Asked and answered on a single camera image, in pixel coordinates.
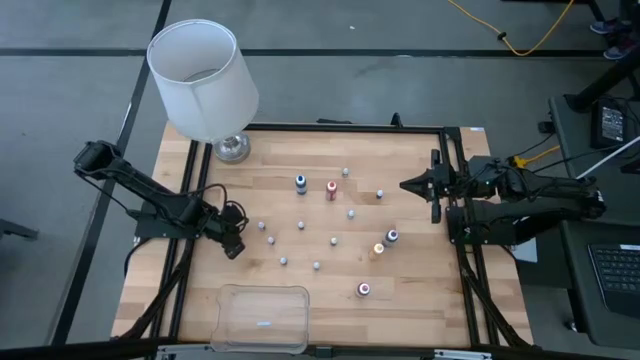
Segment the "black stand leg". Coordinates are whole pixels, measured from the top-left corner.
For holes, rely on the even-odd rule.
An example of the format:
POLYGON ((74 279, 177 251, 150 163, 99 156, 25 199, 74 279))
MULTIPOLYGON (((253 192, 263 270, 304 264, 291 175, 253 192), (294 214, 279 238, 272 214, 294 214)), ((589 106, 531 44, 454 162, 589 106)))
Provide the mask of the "black stand leg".
POLYGON ((629 77, 640 67, 640 58, 628 55, 605 71, 594 82, 575 95, 565 95, 567 105, 574 111, 586 111, 598 98, 629 77))

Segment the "person's shoe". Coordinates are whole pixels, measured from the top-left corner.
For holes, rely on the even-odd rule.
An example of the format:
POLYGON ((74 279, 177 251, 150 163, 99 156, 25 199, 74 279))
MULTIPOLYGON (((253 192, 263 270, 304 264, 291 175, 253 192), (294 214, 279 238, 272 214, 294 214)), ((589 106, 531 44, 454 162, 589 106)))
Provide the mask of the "person's shoe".
POLYGON ((589 29, 599 35, 607 35, 617 31, 619 21, 617 18, 593 22, 589 29))
POLYGON ((618 61, 629 55, 632 51, 638 49, 640 44, 629 43, 608 48, 603 52, 603 57, 607 60, 618 61))

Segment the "dark side desk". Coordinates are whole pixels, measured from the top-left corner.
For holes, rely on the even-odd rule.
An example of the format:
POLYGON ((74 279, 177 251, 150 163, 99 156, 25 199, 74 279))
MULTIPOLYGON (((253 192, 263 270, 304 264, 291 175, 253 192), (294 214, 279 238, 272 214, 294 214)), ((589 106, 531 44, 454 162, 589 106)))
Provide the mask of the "dark side desk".
MULTIPOLYGON (((564 97, 549 100, 566 170, 576 177, 600 161, 590 147, 591 115, 575 112, 564 97)), ((640 319, 614 313, 605 306, 590 259, 590 244, 640 245, 640 175, 620 171, 624 162, 611 159, 591 172, 597 178, 606 212, 596 220, 563 221, 559 228, 573 285, 576 325, 592 343, 640 350, 640 319)))

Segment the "white paper sheet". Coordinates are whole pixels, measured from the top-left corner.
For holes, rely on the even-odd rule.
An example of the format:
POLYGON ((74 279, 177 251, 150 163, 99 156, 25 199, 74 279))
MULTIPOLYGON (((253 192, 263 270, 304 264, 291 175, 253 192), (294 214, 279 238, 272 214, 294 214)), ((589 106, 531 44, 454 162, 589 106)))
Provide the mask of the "white paper sheet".
POLYGON ((538 262, 536 238, 531 238, 519 245, 511 245, 509 249, 513 257, 518 261, 527 263, 538 262))

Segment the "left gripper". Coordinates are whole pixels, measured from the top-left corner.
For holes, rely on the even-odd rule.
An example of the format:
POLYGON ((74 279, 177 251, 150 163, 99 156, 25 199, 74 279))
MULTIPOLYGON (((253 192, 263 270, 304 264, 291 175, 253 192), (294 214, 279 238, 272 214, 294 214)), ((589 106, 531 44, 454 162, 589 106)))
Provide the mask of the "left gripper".
POLYGON ((241 233, 247 224, 244 207, 239 202, 225 202, 221 208, 211 206, 202 233, 224 247, 227 258, 234 260, 246 248, 241 233))

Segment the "clear plastic container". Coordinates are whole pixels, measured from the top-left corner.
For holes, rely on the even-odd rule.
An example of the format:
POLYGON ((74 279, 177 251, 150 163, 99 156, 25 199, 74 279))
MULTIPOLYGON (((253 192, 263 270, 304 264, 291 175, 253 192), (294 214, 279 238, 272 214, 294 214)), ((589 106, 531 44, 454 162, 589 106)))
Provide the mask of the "clear plastic container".
POLYGON ((220 288, 210 345, 216 352, 298 355, 310 332, 310 295, 301 286, 220 288))

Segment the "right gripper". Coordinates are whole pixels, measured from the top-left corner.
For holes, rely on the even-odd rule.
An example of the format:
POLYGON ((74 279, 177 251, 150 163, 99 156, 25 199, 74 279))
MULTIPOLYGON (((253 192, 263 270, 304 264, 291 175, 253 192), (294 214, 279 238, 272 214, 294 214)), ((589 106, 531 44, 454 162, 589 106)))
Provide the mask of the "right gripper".
POLYGON ((448 188, 453 186, 455 181, 456 175, 453 167, 443 162, 440 150, 432 149, 431 169, 426 169, 421 175, 402 181, 399 186, 426 202, 431 202, 431 222, 438 224, 442 217, 440 198, 448 196, 448 188))

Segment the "white shade table lamp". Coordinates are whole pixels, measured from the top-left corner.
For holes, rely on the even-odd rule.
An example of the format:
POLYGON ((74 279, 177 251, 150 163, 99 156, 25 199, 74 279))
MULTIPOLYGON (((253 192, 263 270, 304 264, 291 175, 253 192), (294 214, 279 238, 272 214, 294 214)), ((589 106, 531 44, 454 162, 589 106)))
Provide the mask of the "white shade table lamp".
POLYGON ((211 144, 224 163, 249 156, 244 129, 257 113, 259 93, 228 28, 205 19, 171 24, 152 38, 146 59, 181 135, 211 144))

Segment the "black power adapter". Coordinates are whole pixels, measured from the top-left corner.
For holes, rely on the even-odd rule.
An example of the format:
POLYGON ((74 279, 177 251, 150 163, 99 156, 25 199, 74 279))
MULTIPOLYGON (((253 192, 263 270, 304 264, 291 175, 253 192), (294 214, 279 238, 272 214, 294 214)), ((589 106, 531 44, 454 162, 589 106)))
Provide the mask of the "black power adapter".
POLYGON ((604 149, 623 145, 626 133, 627 120, 622 107, 610 98, 597 100, 591 112, 591 147, 604 149))

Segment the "black stand foot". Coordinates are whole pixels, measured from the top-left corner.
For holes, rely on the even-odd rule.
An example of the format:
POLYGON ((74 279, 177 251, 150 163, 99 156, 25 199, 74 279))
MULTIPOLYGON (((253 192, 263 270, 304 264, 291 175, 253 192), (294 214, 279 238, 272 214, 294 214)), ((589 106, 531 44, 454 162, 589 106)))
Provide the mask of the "black stand foot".
POLYGON ((17 223, 0 219, 0 240, 5 235, 15 235, 25 240, 36 240, 39 232, 37 230, 19 225, 17 223))

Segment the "black keyboard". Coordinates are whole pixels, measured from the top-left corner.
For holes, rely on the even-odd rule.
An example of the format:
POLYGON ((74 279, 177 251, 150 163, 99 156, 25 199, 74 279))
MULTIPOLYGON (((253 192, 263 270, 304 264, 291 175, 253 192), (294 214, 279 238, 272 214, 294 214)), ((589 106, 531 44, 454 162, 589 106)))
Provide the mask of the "black keyboard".
POLYGON ((588 250, 605 307, 640 320, 640 245, 590 244, 588 250))

